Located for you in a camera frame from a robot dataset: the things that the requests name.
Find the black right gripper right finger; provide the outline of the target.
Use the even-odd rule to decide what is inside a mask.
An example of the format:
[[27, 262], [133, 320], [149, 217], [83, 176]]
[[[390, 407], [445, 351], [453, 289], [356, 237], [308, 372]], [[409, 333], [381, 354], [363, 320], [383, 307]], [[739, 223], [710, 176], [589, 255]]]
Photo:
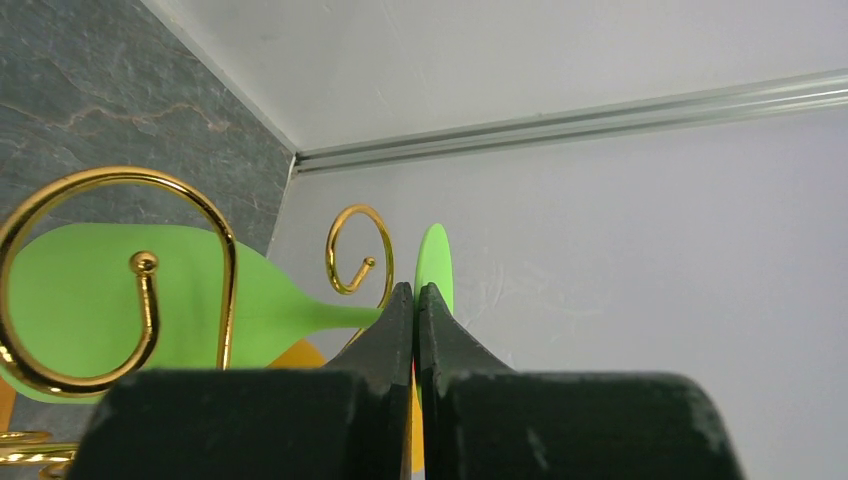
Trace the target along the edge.
[[420, 290], [417, 381], [430, 479], [740, 479], [722, 418], [664, 372], [521, 372]]

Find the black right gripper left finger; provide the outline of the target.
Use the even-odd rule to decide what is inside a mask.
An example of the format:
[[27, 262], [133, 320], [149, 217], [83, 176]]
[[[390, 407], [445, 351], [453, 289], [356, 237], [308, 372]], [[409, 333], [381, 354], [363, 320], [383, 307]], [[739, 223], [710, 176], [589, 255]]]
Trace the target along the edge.
[[313, 369], [162, 370], [97, 406], [71, 479], [407, 479], [414, 295]]

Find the green wine glass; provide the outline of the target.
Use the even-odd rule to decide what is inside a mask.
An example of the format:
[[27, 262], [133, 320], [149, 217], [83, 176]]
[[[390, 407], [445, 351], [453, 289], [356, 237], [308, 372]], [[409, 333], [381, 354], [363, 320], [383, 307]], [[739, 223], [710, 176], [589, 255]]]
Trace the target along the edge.
[[[160, 331], [150, 368], [216, 364], [224, 253], [214, 232], [180, 225], [78, 223], [36, 238], [1, 231], [1, 300], [19, 346], [58, 374], [90, 378], [115, 370], [142, 333], [131, 257], [157, 257]], [[232, 369], [264, 368], [297, 341], [327, 329], [368, 328], [377, 307], [325, 303], [306, 294], [266, 256], [236, 247]]]

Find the wooden rack base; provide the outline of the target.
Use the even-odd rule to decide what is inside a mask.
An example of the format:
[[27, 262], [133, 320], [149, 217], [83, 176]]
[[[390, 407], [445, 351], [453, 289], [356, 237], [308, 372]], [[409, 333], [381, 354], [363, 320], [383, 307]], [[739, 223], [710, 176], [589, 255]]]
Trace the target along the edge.
[[3, 378], [0, 379], [0, 430], [7, 431], [14, 412], [17, 392]]

